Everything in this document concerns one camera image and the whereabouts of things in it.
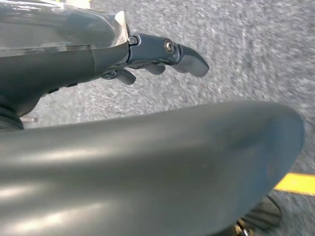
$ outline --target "gray asphalt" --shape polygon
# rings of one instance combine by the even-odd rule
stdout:
[[[194,48],[210,65],[204,78],[168,68],[134,71],[132,86],[94,81],[42,99],[32,112],[51,126],[153,113],[208,102],[269,100],[290,105],[306,121],[307,141],[292,171],[315,174],[315,1],[92,0],[94,9],[125,10],[132,30]],[[315,197],[273,193],[284,211],[269,236],[313,236]]]

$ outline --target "yellow road line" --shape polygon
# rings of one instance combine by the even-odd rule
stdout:
[[[315,196],[315,175],[289,173],[274,189]]]

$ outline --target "asphalt road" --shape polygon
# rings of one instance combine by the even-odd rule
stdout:
[[[204,56],[204,78],[168,68],[135,71],[132,86],[94,81],[42,99],[34,126],[50,126],[227,100],[283,102],[301,112],[307,141],[293,172],[315,174],[315,1],[92,0],[94,9],[125,10],[132,30],[169,37]],[[315,197],[274,193],[284,211],[269,236],[313,236]]]

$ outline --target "bolt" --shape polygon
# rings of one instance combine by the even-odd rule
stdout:
[[[166,39],[164,43],[164,47],[168,53],[173,53],[174,52],[174,44],[172,41],[169,39]]]
[[[136,45],[137,44],[137,39],[134,36],[131,36],[128,38],[129,45]]]

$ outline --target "road marking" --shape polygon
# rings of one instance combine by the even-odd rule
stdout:
[[[274,190],[315,196],[315,175],[289,173]]]

